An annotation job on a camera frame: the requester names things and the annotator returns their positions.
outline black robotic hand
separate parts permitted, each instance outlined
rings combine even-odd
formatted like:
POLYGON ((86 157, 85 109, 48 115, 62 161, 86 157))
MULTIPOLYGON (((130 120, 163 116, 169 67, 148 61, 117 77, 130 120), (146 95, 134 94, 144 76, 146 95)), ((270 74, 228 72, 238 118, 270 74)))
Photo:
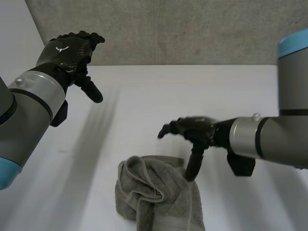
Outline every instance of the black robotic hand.
POLYGON ((165 124, 158 134, 158 138, 163 138, 166 134, 182 135, 186 140, 193 143, 192 154, 190 156, 185 178, 193 181, 200 170, 203 153, 205 149, 214 146, 215 120, 196 116, 179 118, 165 124))
POLYGON ((230 129, 235 119, 217 122, 208 117, 179 118, 165 124, 158 134, 163 138, 166 134, 182 135, 193 143, 185 177, 188 181, 194 180, 201 168, 203 153, 210 146, 225 148, 228 152, 227 161, 236 176, 250 177, 254 171, 256 161, 253 158, 235 154, 230 145, 230 129))
MULTIPOLYGON (((89 34, 80 31, 78 34, 69 33, 51 39, 41 53, 34 71, 46 73, 56 79, 66 94, 72 84, 81 87, 86 95, 95 103, 103 101, 101 92, 91 78, 87 76, 87 64, 97 44, 105 42, 97 33, 89 34)), ((57 127, 67 117, 68 103, 65 100, 51 125, 57 127)))

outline towel fold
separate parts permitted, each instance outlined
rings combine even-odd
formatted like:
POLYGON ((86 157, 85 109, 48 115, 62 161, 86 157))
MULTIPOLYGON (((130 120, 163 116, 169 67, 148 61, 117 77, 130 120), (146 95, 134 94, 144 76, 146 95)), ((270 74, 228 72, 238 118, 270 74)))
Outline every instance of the towel fold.
POLYGON ((185 179, 184 160, 132 156, 118 167, 118 214, 135 220, 137 231, 204 231, 197 184, 185 179))

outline gray concrete wall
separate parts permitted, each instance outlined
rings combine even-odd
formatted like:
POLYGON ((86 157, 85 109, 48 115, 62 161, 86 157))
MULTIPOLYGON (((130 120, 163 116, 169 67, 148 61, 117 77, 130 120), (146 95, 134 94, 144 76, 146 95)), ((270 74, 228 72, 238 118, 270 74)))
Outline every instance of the gray concrete wall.
POLYGON ((26 0, 43 41, 101 33, 92 65, 276 64, 305 0, 26 0))

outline white table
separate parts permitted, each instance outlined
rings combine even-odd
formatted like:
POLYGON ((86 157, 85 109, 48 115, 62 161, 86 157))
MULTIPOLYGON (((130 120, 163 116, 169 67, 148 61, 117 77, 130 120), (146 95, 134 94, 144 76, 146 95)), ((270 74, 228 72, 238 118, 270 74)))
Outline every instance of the white table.
MULTIPOLYGON (((117 166, 132 155, 188 159, 191 144, 156 136, 180 116, 218 120, 277 115, 275 66, 94 66, 104 95, 67 94, 68 119, 49 128, 22 174, 0 192, 4 231, 134 231, 115 209, 117 166)), ((301 231, 308 224, 306 170, 257 161, 233 175, 222 149, 206 151, 196 179, 207 231, 301 231)))

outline blue cap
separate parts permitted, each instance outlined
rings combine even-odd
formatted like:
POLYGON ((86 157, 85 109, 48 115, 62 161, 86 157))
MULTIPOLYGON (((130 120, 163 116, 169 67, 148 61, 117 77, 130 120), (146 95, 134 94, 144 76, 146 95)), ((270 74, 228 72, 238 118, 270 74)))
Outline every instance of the blue cap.
POLYGON ((308 29, 298 31, 278 43, 278 58, 308 47, 308 29))
POLYGON ((0 190, 8 188, 22 170, 15 162, 0 157, 0 190))

